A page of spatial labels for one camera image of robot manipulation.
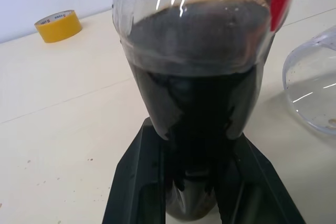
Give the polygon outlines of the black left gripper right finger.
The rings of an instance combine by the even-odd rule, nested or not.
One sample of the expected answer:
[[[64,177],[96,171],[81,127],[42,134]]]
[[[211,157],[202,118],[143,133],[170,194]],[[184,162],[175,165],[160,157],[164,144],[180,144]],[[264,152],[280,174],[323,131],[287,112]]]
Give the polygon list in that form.
[[[229,140],[209,133],[210,209],[221,223],[304,223],[272,163],[245,136]]]

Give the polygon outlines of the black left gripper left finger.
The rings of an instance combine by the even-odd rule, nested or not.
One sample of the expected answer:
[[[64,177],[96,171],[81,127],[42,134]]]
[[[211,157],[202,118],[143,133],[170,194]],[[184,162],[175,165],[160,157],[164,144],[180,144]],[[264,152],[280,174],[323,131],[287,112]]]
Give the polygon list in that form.
[[[186,220],[185,171],[176,143],[183,127],[175,123],[163,140],[145,119],[117,164],[103,223],[165,223],[166,214]]]

